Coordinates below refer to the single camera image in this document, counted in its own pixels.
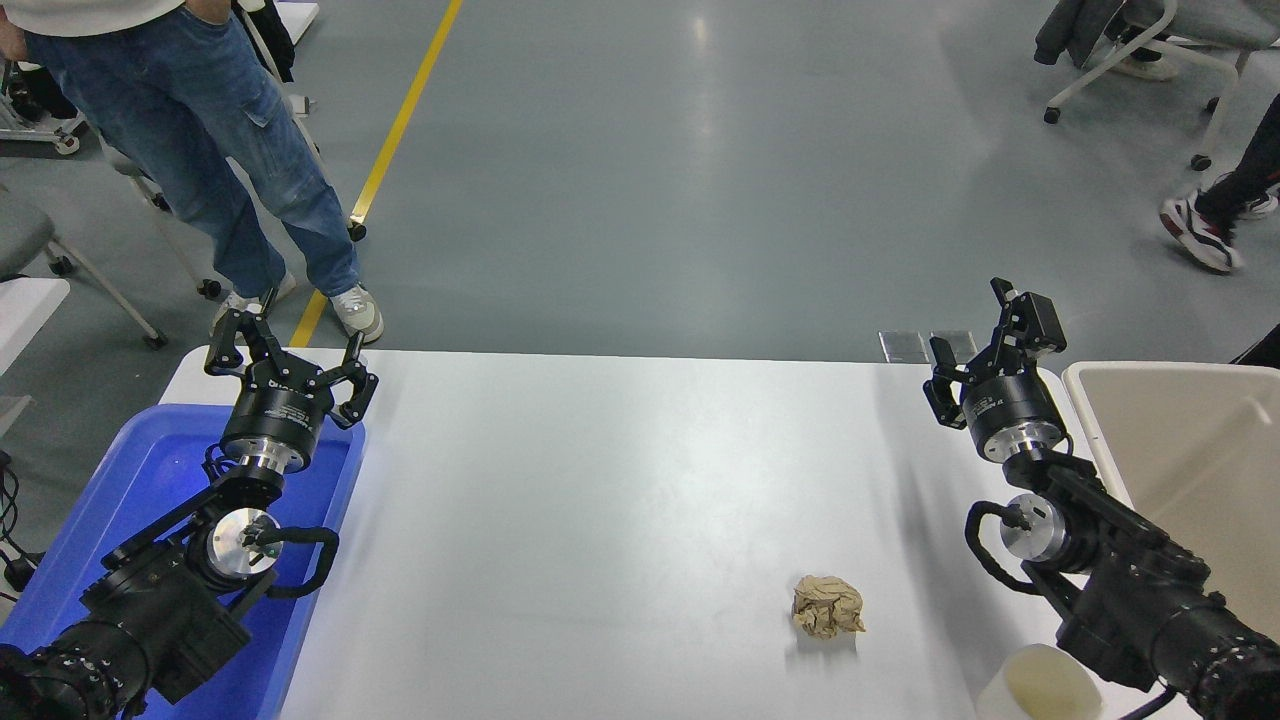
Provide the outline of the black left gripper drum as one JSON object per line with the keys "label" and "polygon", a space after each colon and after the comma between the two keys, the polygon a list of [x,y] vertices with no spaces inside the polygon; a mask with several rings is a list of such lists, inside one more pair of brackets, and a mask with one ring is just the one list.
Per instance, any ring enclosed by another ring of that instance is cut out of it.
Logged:
{"label": "black left gripper drum", "polygon": [[250,364],[221,436],[224,455],[244,456],[253,442],[271,441],[285,446],[293,457],[312,456],[333,407],[328,387],[308,384],[320,373],[320,366],[305,360],[283,366],[270,360]]}

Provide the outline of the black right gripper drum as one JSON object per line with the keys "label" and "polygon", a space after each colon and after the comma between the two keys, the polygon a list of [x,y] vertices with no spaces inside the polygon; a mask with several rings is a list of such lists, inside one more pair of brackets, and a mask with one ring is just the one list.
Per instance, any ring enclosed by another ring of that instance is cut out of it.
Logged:
{"label": "black right gripper drum", "polygon": [[1018,454],[1059,447],[1065,421],[1036,366],[1012,374],[969,370],[960,393],[963,418],[978,454]]}

